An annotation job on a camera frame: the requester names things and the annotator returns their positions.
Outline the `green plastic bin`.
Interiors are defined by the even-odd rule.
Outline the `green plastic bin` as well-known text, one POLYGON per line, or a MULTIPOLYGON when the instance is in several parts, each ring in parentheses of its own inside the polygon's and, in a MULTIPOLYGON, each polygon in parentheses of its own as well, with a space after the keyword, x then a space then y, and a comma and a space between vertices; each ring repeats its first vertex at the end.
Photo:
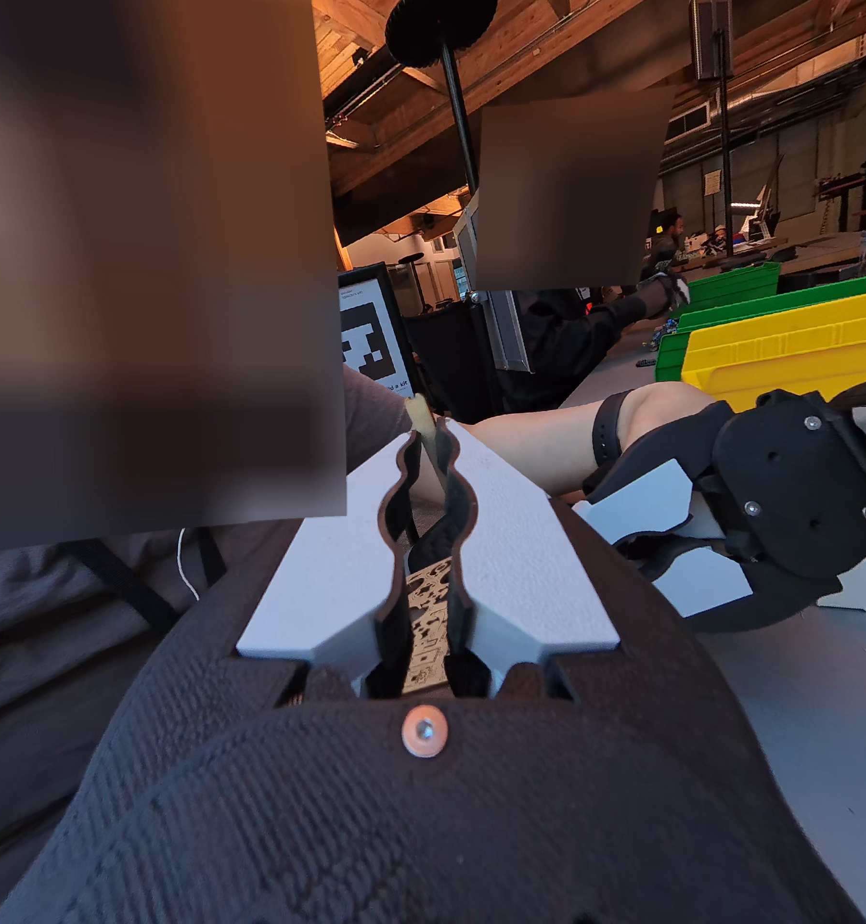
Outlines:
POLYGON ((655 380, 671 382, 681 378, 690 336, 697 330, 865 294, 866 277, 862 277, 726 306, 685 311, 677 321, 676 327, 660 340, 655 380))
POLYGON ((690 283, 690 312, 725 307, 776 294, 781 264, 765 261, 747 265, 690 283))

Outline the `yellow plastic bin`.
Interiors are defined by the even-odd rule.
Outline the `yellow plastic bin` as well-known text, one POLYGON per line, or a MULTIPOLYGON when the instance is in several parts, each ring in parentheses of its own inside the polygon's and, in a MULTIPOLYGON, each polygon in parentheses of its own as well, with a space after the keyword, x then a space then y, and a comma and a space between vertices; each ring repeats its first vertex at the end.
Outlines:
POLYGON ((737 412, 778 389, 833 399, 866 383, 866 294, 692 333, 681 380, 737 412))

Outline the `grey box on pole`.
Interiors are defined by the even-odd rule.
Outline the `grey box on pole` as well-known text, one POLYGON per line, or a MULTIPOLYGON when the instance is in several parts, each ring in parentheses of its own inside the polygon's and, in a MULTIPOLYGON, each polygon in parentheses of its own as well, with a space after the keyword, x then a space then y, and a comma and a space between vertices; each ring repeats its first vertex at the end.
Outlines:
POLYGON ((728 83, 733 76, 732 13, 730 1, 690 3, 693 72, 697 81, 717 86, 721 138, 721 192, 725 219, 726 253, 733 254, 732 184, 728 83))

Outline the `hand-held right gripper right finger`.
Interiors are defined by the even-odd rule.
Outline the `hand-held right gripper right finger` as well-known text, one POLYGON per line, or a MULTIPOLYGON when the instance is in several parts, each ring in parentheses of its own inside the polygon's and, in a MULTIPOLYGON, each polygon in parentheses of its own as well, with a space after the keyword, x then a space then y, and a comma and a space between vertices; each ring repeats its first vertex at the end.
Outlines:
POLYGON ((462 425, 441 420, 450 544, 449 653, 456 697, 494 697, 518 664, 611 652, 620 635, 549 495, 462 425))

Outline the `black-framed marker board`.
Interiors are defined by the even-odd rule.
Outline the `black-framed marker board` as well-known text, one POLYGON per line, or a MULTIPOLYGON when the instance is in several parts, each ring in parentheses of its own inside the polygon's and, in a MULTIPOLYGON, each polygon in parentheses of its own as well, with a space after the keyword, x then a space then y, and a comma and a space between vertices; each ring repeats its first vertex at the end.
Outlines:
POLYGON ((424 391, 383 262, 337 276, 343 360, 401 398, 424 391))

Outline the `black wristband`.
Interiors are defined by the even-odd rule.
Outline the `black wristband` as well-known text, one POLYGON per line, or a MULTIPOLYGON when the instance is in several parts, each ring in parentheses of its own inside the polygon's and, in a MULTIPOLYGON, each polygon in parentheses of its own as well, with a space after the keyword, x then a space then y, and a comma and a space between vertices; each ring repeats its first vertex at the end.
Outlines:
POLYGON ((597 469, 610 468, 622 455, 619 421, 622 405, 632 390, 605 398, 596 411, 592 446, 597 469))

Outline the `grey computer monitor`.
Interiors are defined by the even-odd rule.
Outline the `grey computer monitor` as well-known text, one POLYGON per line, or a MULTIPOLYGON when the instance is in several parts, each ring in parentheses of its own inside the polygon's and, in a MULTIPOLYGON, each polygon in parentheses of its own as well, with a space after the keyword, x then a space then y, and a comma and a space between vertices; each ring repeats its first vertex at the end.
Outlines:
POLYGON ((471 298, 473 303, 483 307, 496 369, 530 374, 529 357, 519 325, 517 294, 508 290, 485 290, 478 285, 476 268, 478 200, 479 193, 476 192, 462 210, 454 228, 471 298))

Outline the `laser-cut wooden parts sheet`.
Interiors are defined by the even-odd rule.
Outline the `laser-cut wooden parts sheet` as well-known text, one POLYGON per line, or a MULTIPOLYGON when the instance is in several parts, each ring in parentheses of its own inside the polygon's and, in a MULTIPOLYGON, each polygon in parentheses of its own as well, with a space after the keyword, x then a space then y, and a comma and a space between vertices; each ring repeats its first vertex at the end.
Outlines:
POLYGON ((417 539, 408 540, 405 564, 413 654, 402 693, 448 694, 445 659, 448 640, 448 593, 451 570, 450 523, 444 518, 444 479, 435 462, 435 414, 427 399, 405 400, 413 429, 420 435, 420 475, 411 491, 417 539))

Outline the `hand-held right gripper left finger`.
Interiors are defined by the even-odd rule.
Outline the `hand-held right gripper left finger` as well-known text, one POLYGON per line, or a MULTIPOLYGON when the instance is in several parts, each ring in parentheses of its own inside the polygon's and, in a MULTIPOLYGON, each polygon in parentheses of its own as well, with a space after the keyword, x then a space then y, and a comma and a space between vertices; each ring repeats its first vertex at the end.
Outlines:
POLYGON ((248 658, 329 667, 362 697, 399 697, 414 633, 399 539, 423 444, 397 436, 347 477, 344 516, 305 519, 242 632, 248 658))

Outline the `person's left hand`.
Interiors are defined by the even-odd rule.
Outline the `person's left hand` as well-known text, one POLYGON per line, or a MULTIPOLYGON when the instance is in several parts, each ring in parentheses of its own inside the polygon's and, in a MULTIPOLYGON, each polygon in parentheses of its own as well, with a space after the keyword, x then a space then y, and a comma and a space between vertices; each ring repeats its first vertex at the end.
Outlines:
POLYGON ((617 420, 620 449, 626 450, 655 429, 701 412, 715 399, 681 381, 652 383, 630 391, 617 420))

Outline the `black disc on pole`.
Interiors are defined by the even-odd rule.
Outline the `black disc on pole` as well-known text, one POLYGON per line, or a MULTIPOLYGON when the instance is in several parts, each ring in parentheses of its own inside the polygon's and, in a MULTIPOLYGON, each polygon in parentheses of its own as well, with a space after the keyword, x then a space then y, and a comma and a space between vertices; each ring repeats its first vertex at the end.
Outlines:
POLYGON ((473 46, 496 15, 496 1, 400 1, 388 16, 385 43, 404 67, 443 67, 467 185, 479 187, 478 167, 464 102, 456 53, 473 46))

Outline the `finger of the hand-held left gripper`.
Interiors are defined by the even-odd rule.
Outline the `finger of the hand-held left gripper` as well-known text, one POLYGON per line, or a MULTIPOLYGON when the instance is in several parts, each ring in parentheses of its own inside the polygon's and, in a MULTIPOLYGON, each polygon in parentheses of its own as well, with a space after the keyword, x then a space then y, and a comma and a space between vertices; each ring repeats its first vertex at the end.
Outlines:
POLYGON ((714 539, 643 534, 620 541, 621 554, 684 618, 749 598, 741 565, 716 549, 714 539))
POLYGON ((689 520, 692 494, 693 481, 671 459, 601 501, 576 503, 573 512, 603 539, 667 534, 689 520))

